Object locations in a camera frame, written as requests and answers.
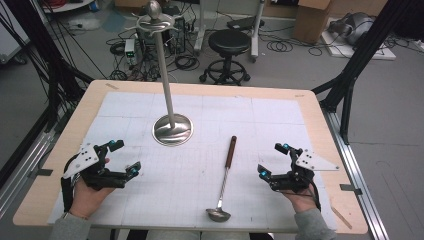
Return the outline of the steel utensil stand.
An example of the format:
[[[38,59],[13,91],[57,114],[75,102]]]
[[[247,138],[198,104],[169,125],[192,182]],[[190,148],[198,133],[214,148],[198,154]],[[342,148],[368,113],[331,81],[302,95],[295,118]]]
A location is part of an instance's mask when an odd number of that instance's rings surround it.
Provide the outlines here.
[[[147,32],[155,40],[157,61],[166,108],[166,112],[161,116],[157,116],[156,120],[152,123],[152,137],[162,146],[176,147],[186,143],[194,133],[192,120],[174,111],[171,86],[165,61],[162,33],[167,30],[175,29],[174,24],[176,16],[170,16],[163,13],[162,7],[157,0],[148,0],[144,9],[146,14],[143,16],[136,15],[137,20],[133,29]]]

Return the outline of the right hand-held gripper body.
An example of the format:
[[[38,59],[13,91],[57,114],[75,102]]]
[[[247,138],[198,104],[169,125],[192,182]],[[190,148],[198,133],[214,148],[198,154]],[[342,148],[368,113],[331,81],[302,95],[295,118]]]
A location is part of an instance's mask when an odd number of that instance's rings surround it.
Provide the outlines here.
[[[295,193],[308,189],[316,171],[338,171],[339,167],[308,149],[277,148],[291,158],[291,170],[286,174],[269,174],[273,191],[291,190]]]

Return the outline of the aluminium rail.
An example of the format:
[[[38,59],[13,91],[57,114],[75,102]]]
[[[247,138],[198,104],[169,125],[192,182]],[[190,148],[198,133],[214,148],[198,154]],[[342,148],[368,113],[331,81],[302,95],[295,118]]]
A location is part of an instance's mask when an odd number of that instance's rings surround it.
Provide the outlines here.
[[[56,131],[42,131],[29,145],[17,167],[0,189],[0,219],[2,219],[28,180],[34,179],[56,141]]]
[[[351,146],[346,143],[340,134],[341,121],[336,113],[323,111],[328,127],[333,136],[342,163],[347,172],[353,192],[361,207],[362,213],[368,225],[368,232],[373,240],[390,240],[376,205],[372,199],[367,183],[363,177],[359,164]]]

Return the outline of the power supply with green display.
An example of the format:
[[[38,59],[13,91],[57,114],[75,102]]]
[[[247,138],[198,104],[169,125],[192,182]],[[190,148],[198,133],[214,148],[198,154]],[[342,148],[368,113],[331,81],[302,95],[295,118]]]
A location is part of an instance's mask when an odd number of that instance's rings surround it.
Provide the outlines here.
[[[125,56],[127,63],[130,66],[134,66],[137,64],[137,57],[136,57],[136,51],[135,51],[135,40],[134,39],[127,39],[125,41]]]

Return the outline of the person's right hand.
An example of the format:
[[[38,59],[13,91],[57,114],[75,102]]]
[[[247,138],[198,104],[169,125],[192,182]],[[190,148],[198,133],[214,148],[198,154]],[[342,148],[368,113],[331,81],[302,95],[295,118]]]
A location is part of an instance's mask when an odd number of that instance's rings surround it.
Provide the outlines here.
[[[284,190],[283,195],[291,202],[296,213],[318,209],[312,186],[309,186],[308,189],[302,189],[297,193],[292,190]]]

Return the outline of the black metal frame strut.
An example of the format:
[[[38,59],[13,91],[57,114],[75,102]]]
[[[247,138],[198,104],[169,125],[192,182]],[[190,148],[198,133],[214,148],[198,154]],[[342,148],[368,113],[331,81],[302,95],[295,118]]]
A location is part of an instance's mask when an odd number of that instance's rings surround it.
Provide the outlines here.
[[[418,2],[419,0],[388,0],[341,73],[334,79],[312,89],[316,95],[329,91],[320,101],[320,106],[327,112],[335,113],[339,103],[343,102],[339,134],[345,144],[349,145],[351,104],[358,77],[389,33],[408,13],[408,9]]]
[[[11,15],[15,17],[37,51],[34,53],[17,33],[11,21],[0,14],[0,23],[27,54],[40,80],[48,85],[48,106],[42,114],[42,119],[50,130],[59,121],[61,106],[69,104],[75,107],[82,99],[85,89],[78,80],[90,84],[93,78],[65,60],[31,0],[0,0],[0,6],[9,8]]]

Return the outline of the steel ladle with brown handle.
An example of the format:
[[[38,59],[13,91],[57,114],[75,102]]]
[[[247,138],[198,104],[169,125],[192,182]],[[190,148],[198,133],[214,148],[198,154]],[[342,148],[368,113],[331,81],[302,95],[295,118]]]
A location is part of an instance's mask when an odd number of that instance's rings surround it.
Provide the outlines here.
[[[237,137],[232,136],[231,140],[230,140],[230,145],[229,145],[229,149],[228,149],[228,152],[227,152],[227,156],[226,156],[225,172],[224,172],[223,182],[222,182],[222,185],[221,185],[220,195],[219,195],[219,199],[218,199],[218,202],[217,202],[217,206],[215,208],[208,208],[206,210],[208,217],[212,221],[218,222],[218,223],[226,222],[231,217],[231,214],[224,211],[222,209],[222,207],[223,207],[223,198],[224,198],[224,193],[225,193],[225,188],[226,188],[227,176],[228,176],[229,169],[231,168],[231,165],[232,165],[232,160],[233,160],[233,156],[234,156],[236,142],[237,142]]]

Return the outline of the black flat device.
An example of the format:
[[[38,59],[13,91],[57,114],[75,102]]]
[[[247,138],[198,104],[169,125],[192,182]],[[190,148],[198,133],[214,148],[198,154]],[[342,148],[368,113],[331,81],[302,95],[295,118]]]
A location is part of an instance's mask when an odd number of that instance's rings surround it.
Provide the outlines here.
[[[256,17],[247,17],[238,20],[232,20],[227,23],[229,29],[251,30],[256,26]]]

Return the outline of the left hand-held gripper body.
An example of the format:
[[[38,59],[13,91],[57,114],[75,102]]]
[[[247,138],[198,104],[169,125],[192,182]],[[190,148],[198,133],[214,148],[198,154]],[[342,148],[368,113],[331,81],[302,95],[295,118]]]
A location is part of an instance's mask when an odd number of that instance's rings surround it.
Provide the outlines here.
[[[106,155],[100,152],[101,145],[86,143],[80,151],[65,165],[63,180],[79,175],[88,187],[124,188],[128,182],[125,172],[111,172],[105,167]]]

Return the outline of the grey bag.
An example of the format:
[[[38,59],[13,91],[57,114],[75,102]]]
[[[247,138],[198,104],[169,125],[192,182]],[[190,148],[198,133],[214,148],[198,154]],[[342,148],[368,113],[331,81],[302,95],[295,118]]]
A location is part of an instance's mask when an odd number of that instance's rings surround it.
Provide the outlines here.
[[[341,19],[331,21],[327,31],[336,33],[349,45],[357,45],[370,30],[374,20],[363,12],[347,13]]]

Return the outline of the brown cardboard box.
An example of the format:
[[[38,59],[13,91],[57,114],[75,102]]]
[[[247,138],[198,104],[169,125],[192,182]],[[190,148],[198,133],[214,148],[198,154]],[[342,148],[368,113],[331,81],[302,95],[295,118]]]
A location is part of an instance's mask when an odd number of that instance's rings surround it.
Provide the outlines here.
[[[292,37],[316,44],[327,24],[332,0],[299,0]]]

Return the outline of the thin wooden stick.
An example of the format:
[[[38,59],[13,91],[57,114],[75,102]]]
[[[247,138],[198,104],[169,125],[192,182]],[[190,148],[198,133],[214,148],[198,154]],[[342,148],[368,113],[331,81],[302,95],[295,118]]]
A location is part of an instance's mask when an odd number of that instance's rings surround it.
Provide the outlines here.
[[[333,213],[346,225],[347,228],[353,228],[349,221],[335,207],[331,206],[331,209]]]

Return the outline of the black round stool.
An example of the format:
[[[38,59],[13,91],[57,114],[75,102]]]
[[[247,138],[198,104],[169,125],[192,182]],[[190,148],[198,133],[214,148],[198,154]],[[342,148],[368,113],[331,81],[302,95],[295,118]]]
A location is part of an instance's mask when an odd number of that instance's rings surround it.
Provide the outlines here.
[[[242,81],[250,80],[245,67],[233,60],[233,57],[244,54],[250,48],[250,38],[245,33],[234,29],[218,30],[209,36],[208,44],[220,59],[213,61],[199,76],[201,83],[211,78],[215,85],[240,86]]]

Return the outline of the white floor board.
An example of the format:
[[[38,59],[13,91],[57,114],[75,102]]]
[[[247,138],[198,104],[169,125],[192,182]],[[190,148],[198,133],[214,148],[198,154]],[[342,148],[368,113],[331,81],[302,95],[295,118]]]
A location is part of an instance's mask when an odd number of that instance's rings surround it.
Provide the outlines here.
[[[351,58],[355,53],[353,46],[349,45],[337,33],[329,33],[327,30],[324,30],[321,34],[321,40],[332,57]],[[382,44],[372,59],[394,61],[396,56],[385,44]]]

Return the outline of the white stand leg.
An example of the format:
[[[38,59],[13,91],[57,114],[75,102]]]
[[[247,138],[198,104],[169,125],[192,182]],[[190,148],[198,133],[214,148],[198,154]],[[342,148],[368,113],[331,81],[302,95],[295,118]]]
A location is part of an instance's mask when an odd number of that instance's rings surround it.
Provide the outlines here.
[[[200,11],[199,11],[199,29],[197,32],[197,37],[194,44],[194,54],[196,56],[200,55],[203,40],[205,36],[205,30],[206,30],[206,24],[205,24],[205,9],[206,9],[206,0],[199,0],[200,1]]]
[[[259,0],[259,5],[258,5],[256,16],[255,16],[254,28],[251,35],[250,59],[253,63],[256,62],[259,56],[259,43],[258,43],[259,28],[260,28],[261,17],[263,14],[264,6],[265,6],[265,0]]]

